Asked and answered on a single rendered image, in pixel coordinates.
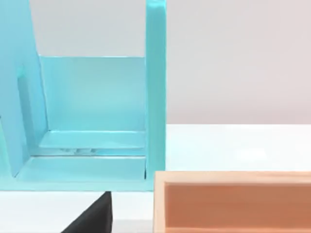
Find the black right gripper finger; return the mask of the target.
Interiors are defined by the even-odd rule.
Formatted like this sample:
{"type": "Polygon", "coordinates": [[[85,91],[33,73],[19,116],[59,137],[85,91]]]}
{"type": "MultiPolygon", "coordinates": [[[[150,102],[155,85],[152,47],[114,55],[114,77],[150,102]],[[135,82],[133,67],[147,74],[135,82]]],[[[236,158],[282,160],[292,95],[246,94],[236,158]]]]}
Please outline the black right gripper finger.
{"type": "Polygon", "coordinates": [[[61,233],[112,233],[111,191],[104,192],[61,233]]]}

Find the light blue upright rack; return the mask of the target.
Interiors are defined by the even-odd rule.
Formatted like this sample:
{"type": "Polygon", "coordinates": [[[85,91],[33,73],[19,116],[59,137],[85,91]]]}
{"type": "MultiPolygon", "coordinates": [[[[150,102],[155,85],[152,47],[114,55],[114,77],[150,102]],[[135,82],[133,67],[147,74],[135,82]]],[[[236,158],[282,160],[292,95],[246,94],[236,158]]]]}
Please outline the light blue upright rack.
{"type": "Polygon", "coordinates": [[[29,0],[0,0],[0,191],[153,191],[165,170],[167,0],[143,56],[37,52],[29,0]]]}

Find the shallow salmon-coloured box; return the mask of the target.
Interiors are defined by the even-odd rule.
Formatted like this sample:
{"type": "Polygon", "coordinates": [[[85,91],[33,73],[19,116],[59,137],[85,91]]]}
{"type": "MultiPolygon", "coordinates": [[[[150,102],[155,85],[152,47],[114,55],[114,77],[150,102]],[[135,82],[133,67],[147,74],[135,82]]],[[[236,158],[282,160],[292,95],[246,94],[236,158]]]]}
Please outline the shallow salmon-coloured box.
{"type": "Polygon", "coordinates": [[[153,233],[311,233],[311,172],[158,171],[153,233]]]}

